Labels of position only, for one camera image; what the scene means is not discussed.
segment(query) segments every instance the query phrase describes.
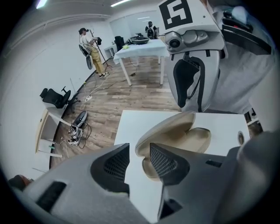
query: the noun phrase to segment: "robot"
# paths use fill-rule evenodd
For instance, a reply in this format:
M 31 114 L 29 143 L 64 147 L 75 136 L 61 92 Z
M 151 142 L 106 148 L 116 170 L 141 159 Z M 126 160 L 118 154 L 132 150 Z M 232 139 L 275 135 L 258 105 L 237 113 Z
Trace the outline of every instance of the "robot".
M 191 9 L 199 13 L 191 14 Z M 198 111 L 209 107 L 219 80 L 219 62 L 228 57 L 225 39 L 237 44 L 237 39 L 245 38 L 249 44 L 244 47 L 256 54 L 271 51 L 249 32 L 248 24 L 226 20 L 220 30 L 198 0 L 164 0 L 159 11 L 171 53 L 168 80 L 181 108 L 193 96 L 188 92 L 192 85 L 192 91 L 198 91 Z M 198 72 L 199 81 L 194 83 Z M 263 133 L 230 149 L 225 157 L 151 143 L 151 162 L 163 184 L 158 223 L 223 224 L 252 209 L 276 176 L 279 134 Z M 16 194 L 43 223 L 148 223 L 130 202 L 124 182 L 129 147 L 126 143 L 75 156 Z

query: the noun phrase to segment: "sneaker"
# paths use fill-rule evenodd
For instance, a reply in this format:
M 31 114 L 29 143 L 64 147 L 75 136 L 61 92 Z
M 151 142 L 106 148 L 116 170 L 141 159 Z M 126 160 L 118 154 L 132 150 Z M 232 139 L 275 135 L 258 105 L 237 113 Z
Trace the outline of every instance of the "sneaker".
M 109 72 L 105 72 L 105 73 L 103 73 L 102 75 L 103 75 L 103 77 L 105 78 L 105 77 L 107 77 L 109 74 L 110 74 Z

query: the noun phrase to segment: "office chair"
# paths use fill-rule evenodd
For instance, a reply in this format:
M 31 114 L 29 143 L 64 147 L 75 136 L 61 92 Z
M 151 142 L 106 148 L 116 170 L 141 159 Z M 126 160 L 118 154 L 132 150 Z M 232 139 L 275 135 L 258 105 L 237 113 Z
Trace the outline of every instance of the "office chair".
M 117 45 L 117 50 L 121 50 L 124 46 L 124 40 L 123 37 L 121 36 L 116 36 L 115 37 L 115 44 Z
M 56 106 L 56 108 L 58 108 L 58 109 L 61 109 L 66 104 L 68 104 L 68 106 L 70 106 L 71 112 L 74 113 L 72 105 L 74 103 L 80 102 L 80 100 L 78 100 L 76 95 L 73 96 L 71 100 L 69 100 L 69 97 L 71 95 L 71 90 L 66 92 L 65 86 L 63 87 L 63 89 L 61 91 L 65 92 L 64 96 L 62 96 L 61 94 L 58 94 L 53 89 L 48 90 L 47 88 L 45 88 L 45 89 L 43 89 L 42 93 L 40 94 L 40 97 L 43 99 L 43 102 L 54 104 Z

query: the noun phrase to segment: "desk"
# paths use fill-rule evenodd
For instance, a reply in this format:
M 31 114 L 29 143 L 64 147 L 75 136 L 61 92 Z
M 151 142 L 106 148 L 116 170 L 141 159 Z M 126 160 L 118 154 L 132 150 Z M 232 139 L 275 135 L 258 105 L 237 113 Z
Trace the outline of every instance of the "desk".
M 130 163 L 125 183 L 129 184 L 130 200 L 151 223 L 157 222 L 162 183 L 150 180 L 142 169 L 143 157 L 135 154 L 138 140 L 153 126 L 178 112 L 129 111 L 122 112 L 115 145 L 129 143 Z M 242 131 L 245 142 L 250 139 L 244 115 L 196 113 L 192 128 L 202 127 L 211 131 L 211 142 L 205 153 L 226 156 L 238 147 L 238 132 Z
M 114 54 L 117 53 L 118 49 L 117 49 L 117 45 L 116 44 L 112 44 L 106 48 L 104 48 L 104 51 L 110 51 L 111 56 L 114 57 Z
M 43 115 L 39 121 L 39 124 L 38 124 L 38 128 L 37 128 L 37 132 L 36 132 L 36 145 L 35 145 L 35 153 L 45 153 L 45 154 L 48 154 L 49 156 L 54 156 L 54 157 L 62 157 L 62 155 L 59 155 L 59 154 L 54 154 L 54 153 L 47 153 L 47 152 L 44 152 L 44 151 L 41 151 L 39 149 L 39 144 L 40 144 L 40 141 L 43 140 L 43 141 L 48 141 L 49 143 L 51 144 L 54 144 L 54 142 L 52 140 L 48 140 L 48 139 L 42 139 L 42 133 L 43 133 L 43 130 L 44 130 L 44 127 L 45 127 L 45 124 L 46 124 L 46 121 L 48 119 L 48 117 L 52 117 L 54 119 L 57 119 L 59 120 L 60 122 L 64 123 L 64 124 L 67 124 L 68 126 L 71 126 L 70 123 L 64 121 L 63 119 L 60 118 L 59 115 L 57 115 L 54 107 L 49 107 L 49 108 L 46 108 L 43 112 Z
M 130 78 L 127 74 L 126 68 L 124 67 L 122 58 L 128 57 L 139 57 L 139 56 L 158 56 L 158 63 L 161 63 L 161 79 L 160 84 L 163 84 L 164 68 L 165 68 L 165 57 L 169 57 L 166 45 L 161 40 L 149 40 L 147 44 L 142 45 L 129 45 L 128 49 L 121 49 L 114 56 L 115 64 L 120 63 L 123 73 L 126 76 L 128 85 L 131 86 Z

